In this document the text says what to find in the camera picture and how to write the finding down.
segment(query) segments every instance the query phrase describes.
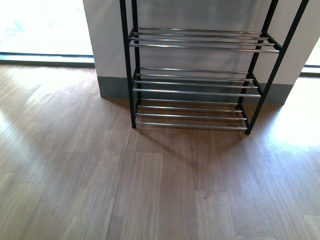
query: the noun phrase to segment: baseboard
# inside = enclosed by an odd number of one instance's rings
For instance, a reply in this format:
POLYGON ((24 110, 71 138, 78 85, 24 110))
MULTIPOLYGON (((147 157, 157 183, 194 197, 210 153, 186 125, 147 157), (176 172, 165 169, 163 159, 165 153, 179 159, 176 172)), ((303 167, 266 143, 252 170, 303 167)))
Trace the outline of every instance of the baseboard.
MULTIPOLYGON (((98 76, 98 83, 100 88, 100 95, 102 98, 128 98, 127 79, 124 77, 105 77, 98 76)), ((265 100, 267 104, 285 104, 287 97, 293 85, 290 84, 273 84, 269 90, 268 96, 265 100)), ((186 87, 185 91, 197 91, 203 88, 186 87)), ((248 91, 248 94, 257 94, 257 92, 248 91)), ((223 102, 237 102, 238 98, 218 97, 210 95, 188 95, 188 94, 172 94, 172 93, 142 93, 143 98, 162 98, 172 100, 192 100, 192 101, 223 101, 223 102)), ((257 103, 259 98, 246 98, 245 103, 257 103)))
POLYGON ((95 60, 93 56, 90 55, 78 56, 0 52, 0 64, 69 68, 94 68, 95 60))

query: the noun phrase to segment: black metal frame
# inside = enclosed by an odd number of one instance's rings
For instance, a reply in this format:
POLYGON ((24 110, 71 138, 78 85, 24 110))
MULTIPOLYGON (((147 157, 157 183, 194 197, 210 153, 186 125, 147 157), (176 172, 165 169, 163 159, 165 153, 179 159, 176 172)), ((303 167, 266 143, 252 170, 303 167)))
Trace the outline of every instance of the black metal frame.
MULTIPOLYGON (((297 26, 302 18, 302 15, 307 7, 307 4, 309 0, 302 0, 301 4, 298 8, 298 11, 294 17, 294 20, 291 24, 291 27, 288 31, 288 34, 285 38, 285 41, 283 45, 281 46, 272 36, 268 34, 268 29, 271 24, 272 18, 274 16, 275 10, 277 8, 279 0, 272 0, 268 13, 266 15, 261 33, 259 33, 259 37, 244 37, 246 39, 256 39, 257 43, 255 44, 255 49, 245 49, 243 50, 242 48, 226 48, 226 47, 203 47, 203 46, 185 46, 185 45, 160 45, 160 44, 141 44, 139 42, 139 37, 140 35, 152 35, 152 36, 181 36, 181 37, 194 37, 198 36, 200 38, 209 38, 213 37, 213 35, 208 35, 208 34, 169 34, 169 33, 144 33, 144 32, 139 32, 143 30, 147 30, 148 28, 143 28, 138 26, 138 10, 137 10, 137 0, 131 0, 132 4, 132 20, 133 20, 133 28, 128 33, 128 22, 127 22, 127 9, 126 9, 126 0, 119 0, 120 2, 120 11, 121 11, 121 21, 122 21, 122 33, 123 33, 123 44, 124 44, 124 54, 125 54, 125 64, 126 64, 126 74, 127 74, 127 83, 128 83, 128 92, 129 92, 129 103, 130 103, 130 114, 131 114, 131 123, 132 123, 132 128, 136 128, 136 117, 137 115, 144 115, 143 113, 138 113, 138 108, 139 105, 142 103, 142 92, 160 92, 160 93, 180 93, 180 94, 197 94, 197 92, 193 91, 170 91, 170 90, 152 90, 152 89, 141 89, 141 72, 140 70, 142 69, 140 66, 140 47, 155 47, 155 48, 161 48, 161 47, 166 47, 166 48, 175 48, 175 49, 194 49, 194 50, 213 50, 213 51, 236 51, 236 52, 252 52, 253 57, 251 59, 251 63, 249 66, 249 69, 246 73, 246 78, 243 83, 243 88, 241 90, 240 94, 229 94, 229 93, 212 93, 212 92, 202 92, 201 94, 204 95, 221 95, 221 96, 238 96, 238 101, 237 101, 237 108, 241 110, 242 114, 242 120, 244 120, 244 123, 246 125, 246 130, 245 133, 249 135, 253 129, 253 126, 257 120, 257 117, 260 113, 260 110, 264 104, 264 101, 267 97, 267 94, 270 90, 270 87, 275 79, 275 76, 279 70, 279 67, 281 65, 281 62, 286 54, 286 51, 290 45, 290 42, 294 36, 294 33, 297 29, 297 26), (264 46, 264 40, 267 40, 272 46, 274 50, 262 50, 264 46), (130 47, 134 47, 134 55, 135 55, 135 71, 132 75, 131 72, 131 59, 130 59, 130 47), (259 58, 260 53, 278 53, 278 57, 276 59, 276 62, 274 64, 274 67, 271 71, 271 74, 268 78, 268 81, 266 83, 266 86, 264 89, 261 88, 259 82, 257 81, 255 75, 254 75, 254 69, 257 63, 257 60, 259 58), (253 95, 246 94, 247 92, 247 86, 249 86, 250 82, 252 81, 253 85, 256 87, 259 95, 260 95, 260 100, 257 104, 257 107, 255 109, 255 112, 253 114, 253 117, 251 121, 249 121, 245 108, 243 106, 243 101, 245 97, 252 97, 253 95), (136 105, 134 104, 134 94, 133 92, 137 92, 137 101, 136 105)), ((228 31, 214 31, 214 30, 196 30, 196 29, 174 29, 174 28, 149 28, 149 30, 155 31, 155 30, 166 30, 166 31, 178 31, 178 32, 193 32, 193 33, 225 33, 229 34, 230 32, 228 31)), ((242 32, 243 34, 257 34, 255 32, 242 32)), ((238 39, 237 37, 234 36, 228 36, 228 35, 223 35, 219 38, 235 38, 238 39)), ((141 41, 163 41, 161 39, 143 39, 140 38, 141 41)), ((196 40, 176 40, 172 39, 169 40, 171 42, 182 42, 182 43, 200 43, 200 44, 210 44, 210 43, 215 43, 215 44, 221 44, 221 43, 226 43, 230 44, 230 42, 219 42, 219 41, 196 41, 196 40)), ((171 69, 172 71, 190 71, 190 72, 201 72, 201 70, 183 70, 183 69, 171 69)), ((186 117, 183 115, 165 115, 165 114, 147 114, 151 116, 160 116, 160 117, 186 117)), ((165 123, 147 123, 147 122, 140 122, 140 124, 149 124, 149 125, 160 125, 160 126, 176 126, 176 127, 190 127, 189 125, 182 125, 182 124, 165 124, 165 123)), ((220 126, 203 126, 203 127, 209 127, 209 128, 214 128, 214 129, 243 129, 242 127, 220 127, 220 126)))

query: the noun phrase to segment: metal shoe rack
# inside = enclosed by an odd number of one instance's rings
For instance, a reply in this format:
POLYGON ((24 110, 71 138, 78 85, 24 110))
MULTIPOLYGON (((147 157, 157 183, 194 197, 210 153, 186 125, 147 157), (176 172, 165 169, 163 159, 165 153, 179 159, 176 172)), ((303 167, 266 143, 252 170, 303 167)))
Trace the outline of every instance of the metal shoe rack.
POLYGON ((271 1, 261 32, 140 27, 137 0, 131 0, 133 28, 129 32, 126 0, 119 1, 132 128, 156 125, 245 130, 246 134, 252 131, 309 2, 301 1, 285 41, 280 45, 268 34, 278 0, 271 1), (133 73, 130 48, 134 48, 135 55, 133 73), (159 68, 140 65, 140 48, 227 51, 253 53, 253 56, 246 72, 159 68), (254 75, 260 54, 277 55, 264 89, 254 75), (222 101, 201 100, 198 96, 221 98, 222 101), (243 105, 245 98, 259 99, 251 119, 243 105))

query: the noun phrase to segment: laminate flooring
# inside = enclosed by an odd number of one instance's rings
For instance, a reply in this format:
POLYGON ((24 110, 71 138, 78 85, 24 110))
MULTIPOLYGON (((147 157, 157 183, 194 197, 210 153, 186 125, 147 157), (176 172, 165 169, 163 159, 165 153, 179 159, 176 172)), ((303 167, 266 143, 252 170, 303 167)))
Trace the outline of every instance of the laminate flooring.
POLYGON ((311 85, 264 105, 251 135, 131 129, 94 69, 0 65, 0 239, 320 240, 311 85))

